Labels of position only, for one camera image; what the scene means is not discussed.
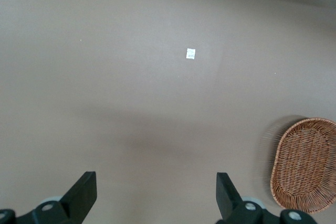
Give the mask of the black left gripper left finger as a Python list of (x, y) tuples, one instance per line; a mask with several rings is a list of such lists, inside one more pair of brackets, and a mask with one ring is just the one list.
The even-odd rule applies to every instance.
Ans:
[(44, 202), (22, 216), (1, 209), (1, 223), (83, 223), (96, 200), (96, 172), (85, 172), (60, 200)]

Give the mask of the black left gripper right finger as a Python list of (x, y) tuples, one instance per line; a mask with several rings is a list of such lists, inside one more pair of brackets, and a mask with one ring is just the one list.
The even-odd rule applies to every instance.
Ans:
[(216, 175), (216, 202), (222, 217), (218, 223), (316, 223), (309, 214), (300, 210), (285, 209), (276, 216), (259, 201), (253, 198), (244, 200), (227, 173)]

